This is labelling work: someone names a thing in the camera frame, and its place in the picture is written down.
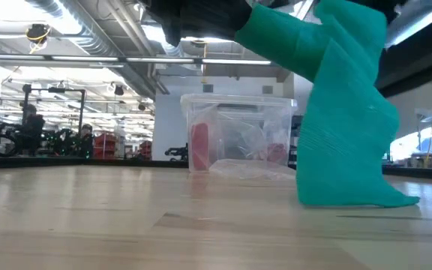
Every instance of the fluorescent light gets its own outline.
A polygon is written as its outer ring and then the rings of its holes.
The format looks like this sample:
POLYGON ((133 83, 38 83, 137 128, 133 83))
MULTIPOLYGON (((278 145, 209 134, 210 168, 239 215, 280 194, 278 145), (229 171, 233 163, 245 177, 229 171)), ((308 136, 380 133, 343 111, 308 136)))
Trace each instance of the fluorescent light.
POLYGON ((296 15, 296 18, 300 20, 304 20, 306 17, 306 14, 308 14, 309 9, 313 5, 313 0, 306 0, 301 7, 301 9, 298 12, 298 15, 296 15))
POLYGON ((159 63, 159 64, 193 64, 191 58, 134 58, 126 59, 128 62, 159 63))
POLYGON ((90 64, 90 68, 124 68, 123 64, 90 64))
MULTIPOLYGON (((24 101, 24 98, 2 97, 1 101, 24 101)), ((29 98, 28 102, 80 102, 79 100, 57 100, 57 99, 42 99, 42 98, 29 98)))
POLYGON ((85 107, 87 110, 92 110, 93 113, 101 113, 101 111, 100 111, 99 109, 95 109, 95 108, 93 108, 93 107, 91 107, 91 106, 85 105, 84 107, 85 107))
POLYGON ((392 45, 398 45, 399 43, 405 41, 407 38, 411 37, 415 33, 419 32, 424 27, 429 26, 431 23, 432 23, 432 12, 424 16, 417 23, 411 25, 406 31, 403 32, 403 34, 397 36, 392 42, 392 45))
POLYGON ((224 40, 217 37, 183 37, 182 41, 202 41, 207 43, 229 43, 231 40, 224 40))
POLYGON ((86 100, 86 103, 93 104, 124 104, 123 100, 86 100))
POLYGON ((0 59, 4 60, 44 60, 42 55, 4 55, 0 54, 0 59))
POLYGON ((78 62, 117 62, 117 57, 100 56, 53 56, 56 61, 78 61, 78 62))
POLYGON ((270 65, 271 61, 260 60, 232 60, 232 59, 203 59, 203 64, 223 64, 223 65, 270 65))
MULTIPOLYGON (((0 109, 1 114, 14 114, 14 115, 20 115, 23 114, 23 111, 21 109, 0 109)), ((39 110, 37 112, 38 114, 41 114, 42 116, 78 116, 80 112, 74 112, 74 111, 44 111, 39 110)), ((148 122, 151 124, 153 120, 149 120, 147 118, 153 118, 154 116, 150 114, 136 114, 136 113, 112 113, 112 112, 83 112, 84 116, 87 117, 109 117, 113 119, 119 119, 121 117, 127 117, 127 120, 136 120, 141 121, 141 123, 148 122)))
MULTIPOLYGON (((152 25, 141 25, 144 34, 150 41, 157 41, 161 44, 167 44, 166 35, 161 27, 152 25)), ((216 37, 184 37, 182 41, 204 41, 208 43, 229 43, 231 40, 224 40, 216 37)))
POLYGON ((293 7, 294 12, 291 12, 289 15, 296 17, 301 10, 301 6, 303 5, 303 1, 296 3, 293 7))
POLYGON ((60 98, 63 101, 67 101, 69 99, 69 98, 65 97, 64 95, 62 95, 62 94, 54 94, 54 97, 55 98, 60 98))

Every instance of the red object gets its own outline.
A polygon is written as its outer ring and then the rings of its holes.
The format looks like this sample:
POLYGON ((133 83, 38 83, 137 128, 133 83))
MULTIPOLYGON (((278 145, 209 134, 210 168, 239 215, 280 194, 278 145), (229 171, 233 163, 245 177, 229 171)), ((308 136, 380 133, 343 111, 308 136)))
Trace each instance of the red object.
POLYGON ((205 123, 191 127, 191 157, 195 170, 209 169, 209 130, 205 123))
POLYGON ((288 151, 281 143, 272 143, 268 145, 268 161, 278 163, 287 158, 288 151))
POLYGON ((113 133, 103 132, 94 138, 94 158, 114 159, 116 152, 116 137, 113 133))

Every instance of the plastic storage bin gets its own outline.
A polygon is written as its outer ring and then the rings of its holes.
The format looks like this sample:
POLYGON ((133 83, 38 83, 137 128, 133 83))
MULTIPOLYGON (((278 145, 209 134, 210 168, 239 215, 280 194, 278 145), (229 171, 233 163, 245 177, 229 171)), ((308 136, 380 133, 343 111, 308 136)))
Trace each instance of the plastic storage bin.
POLYGON ((218 160, 266 161, 287 166, 296 101, 276 97, 185 94, 191 172, 218 160))

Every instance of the wooden tabletop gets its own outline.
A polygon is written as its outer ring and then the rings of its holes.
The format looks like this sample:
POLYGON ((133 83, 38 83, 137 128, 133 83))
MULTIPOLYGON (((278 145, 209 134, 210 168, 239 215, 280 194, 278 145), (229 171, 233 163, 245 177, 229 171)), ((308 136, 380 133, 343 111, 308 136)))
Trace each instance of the wooden tabletop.
POLYGON ((0 269, 432 269, 432 180, 388 180, 421 202, 305 208, 294 180, 0 169, 0 269))

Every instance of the green 3d-printed object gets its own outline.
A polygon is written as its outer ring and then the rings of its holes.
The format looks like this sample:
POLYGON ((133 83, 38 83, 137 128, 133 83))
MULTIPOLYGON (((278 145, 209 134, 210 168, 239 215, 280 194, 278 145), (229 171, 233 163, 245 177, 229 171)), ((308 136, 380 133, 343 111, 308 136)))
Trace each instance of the green 3d-printed object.
POLYGON ((322 25, 263 6, 236 41, 314 83, 298 141, 296 185, 309 206, 409 206, 387 183, 381 160, 398 131, 398 111, 377 90, 386 38, 379 11, 321 0, 322 25))

